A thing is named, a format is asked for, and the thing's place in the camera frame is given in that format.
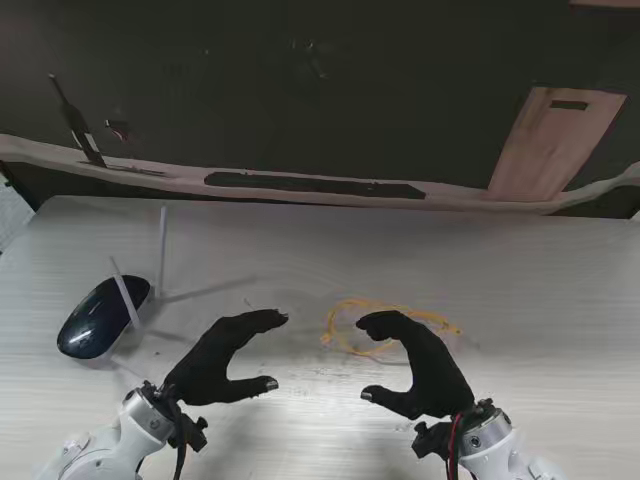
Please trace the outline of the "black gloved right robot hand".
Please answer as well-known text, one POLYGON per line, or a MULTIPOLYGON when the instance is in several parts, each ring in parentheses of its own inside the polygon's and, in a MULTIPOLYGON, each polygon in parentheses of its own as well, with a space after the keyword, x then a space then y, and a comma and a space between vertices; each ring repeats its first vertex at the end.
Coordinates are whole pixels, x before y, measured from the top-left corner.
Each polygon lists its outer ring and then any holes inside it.
POLYGON ((356 327, 375 341, 400 341, 412 373, 409 390, 369 385, 362 390, 362 399, 410 420, 422 415, 455 416, 474 405, 473 392, 445 343, 424 324, 391 310, 367 314, 356 327))

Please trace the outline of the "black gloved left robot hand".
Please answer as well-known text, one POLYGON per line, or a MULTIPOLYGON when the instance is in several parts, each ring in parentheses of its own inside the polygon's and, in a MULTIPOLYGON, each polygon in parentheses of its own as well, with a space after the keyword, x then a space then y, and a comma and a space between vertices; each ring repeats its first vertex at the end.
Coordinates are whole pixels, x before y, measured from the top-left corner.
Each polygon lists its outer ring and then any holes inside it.
POLYGON ((277 389, 277 380, 270 376, 231 380, 227 370, 234 354, 251 339, 287 321, 276 309, 218 319, 166 375, 163 389, 189 406, 230 404, 277 389))

